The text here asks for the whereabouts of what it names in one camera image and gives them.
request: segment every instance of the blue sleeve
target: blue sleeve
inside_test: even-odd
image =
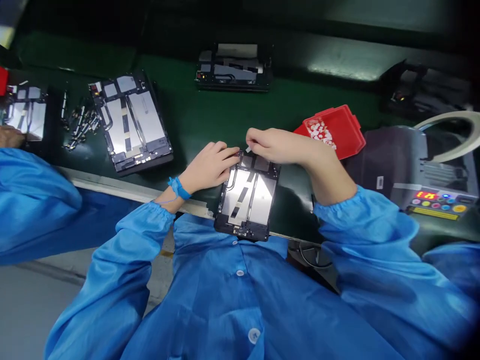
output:
[[[48,337],[45,359],[118,359],[147,306],[152,261],[175,215],[149,202],[92,256],[85,284]]]
[[[81,206],[75,186],[45,161],[0,148],[0,258],[66,226]]]
[[[477,306],[409,248],[419,228],[412,218],[361,187],[314,212],[325,222],[322,246],[338,271],[341,298],[405,359],[442,359],[461,348]]]
[[[454,242],[421,257],[472,299],[480,299],[480,243]]]

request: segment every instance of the machine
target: machine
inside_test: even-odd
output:
[[[467,139],[444,130],[424,132],[451,119],[470,122]],[[384,127],[364,136],[365,148],[345,167],[357,184],[407,213],[458,220],[475,206],[479,185],[472,151],[480,145],[480,113],[455,111],[416,127]]]
[[[200,89],[267,92],[272,83],[272,46],[218,43],[200,53]]]
[[[280,166],[252,152],[240,151],[236,156],[241,160],[222,185],[214,227],[252,242],[267,241]]]
[[[152,86],[145,74],[89,85],[104,128],[108,154],[119,176],[174,159]]]

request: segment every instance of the black tape strip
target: black tape strip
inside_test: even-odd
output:
[[[239,213],[240,211],[240,208],[238,206],[235,206],[235,208],[233,209],[233,211],[231,212],[231,218],[235,219],[237,217],[237,214]]]
[[[248,175],[248,179],[246,180],[247,183],[251,183],[252,180],[254,179],[254,176],[255,176],[255,173],[251,172],[250,175]],[[240,196],[238,197],[238,200],[237,200],[237,204],[238,203],[243,203],[244,200],[245,200],[245,197],[247,196],[247,193],[249,191],[249,188],[248,187],[244,187],[242,190],[241,190],[241,193],[240,193]],[[235,206],[235,208],[233,209],[233,211],[231,212],[231,218],[235,219],[235,217],[237,216],[237,214],[239,213],[240,211],[240,207],[239,206]]]
[[[245,200],[245,196],[247,196],[247,192],[249,191],[248,187],[244,187],[241,190],[240,197],[238,198],[237,203],[242,203]]]

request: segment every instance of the yellow label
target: yellow label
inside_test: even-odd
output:
[[[455,215],[455,214],[435,211],[435,210],[431,210],[431,209],[425,209],[425,208],[422,208],[422,207],[414,207],[412,211],[414,213],[418,213],[418,214],[430,215],[430,216],[434,216],[434,217],[437,217],[437,218],[449,219],[449,220],[458,220],[459,217],[460,217],[460,216]]]

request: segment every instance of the red box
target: red box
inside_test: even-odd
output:
[[[365,138],[360,132],[360,124],[357,117],[352,114],[348,105],[330,108],[305,119],[302,125],[294,131],[312,137],[306,122],[323,122],[324,127],[330,132],[332,141],[336,145],[336,155],[340,160],[356,155],[365,146]]]
[[[4,96],[7,92],[7,80],[9,72],[0,66],[0,96]]]

